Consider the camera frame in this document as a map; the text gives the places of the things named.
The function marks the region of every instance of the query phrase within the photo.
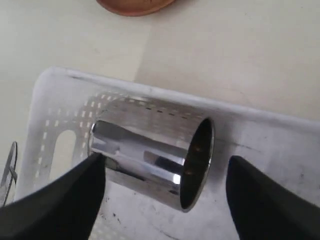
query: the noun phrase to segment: clay pot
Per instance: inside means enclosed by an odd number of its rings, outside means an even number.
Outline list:
[[[154,13],[175,0],[97,0],[105,9],[123,16],[142,16]]]

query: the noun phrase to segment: metal tube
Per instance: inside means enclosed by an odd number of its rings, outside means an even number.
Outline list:
[[[97,118],[88,147],[106,156],[111,181],[188,212],[204,186],[214,135],[213,121],[195,108],[121,98]]]

